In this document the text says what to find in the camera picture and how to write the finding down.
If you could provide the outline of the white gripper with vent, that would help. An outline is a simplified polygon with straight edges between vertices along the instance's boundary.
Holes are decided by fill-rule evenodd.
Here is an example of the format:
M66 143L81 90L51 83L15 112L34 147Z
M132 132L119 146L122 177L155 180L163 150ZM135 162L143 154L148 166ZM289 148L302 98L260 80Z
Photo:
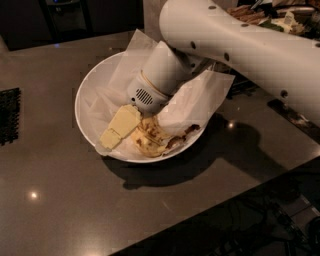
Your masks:
M194 62L186 54L160 41L128 86L128 97L134 106L118 109L98 139L96 151L108 155L119 146L141 122L141 113L159 113L178 88L192 78L193 71Z

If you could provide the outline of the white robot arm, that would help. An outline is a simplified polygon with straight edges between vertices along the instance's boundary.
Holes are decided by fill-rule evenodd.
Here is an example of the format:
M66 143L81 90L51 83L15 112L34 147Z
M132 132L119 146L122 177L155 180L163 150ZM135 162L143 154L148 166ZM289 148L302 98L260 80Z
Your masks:
M320 49L315 40L240 21L213 0L168 0L163 37L126 86L127 104L111 119L95 148L107 155L143 117L159 113L174 93L207 67L222 62L287 103L308 120L320 120Z

